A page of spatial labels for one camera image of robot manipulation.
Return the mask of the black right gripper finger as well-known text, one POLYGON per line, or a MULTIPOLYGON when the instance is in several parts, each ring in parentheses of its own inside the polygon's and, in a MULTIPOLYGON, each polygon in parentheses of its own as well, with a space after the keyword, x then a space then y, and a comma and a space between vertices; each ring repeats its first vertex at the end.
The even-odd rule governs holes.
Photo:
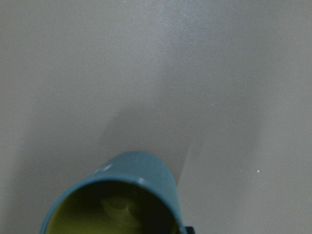
POLYGON ((195 234, 195 229, 192 226, 186 226, 185 230, 186 230, 186 234, 195 234))

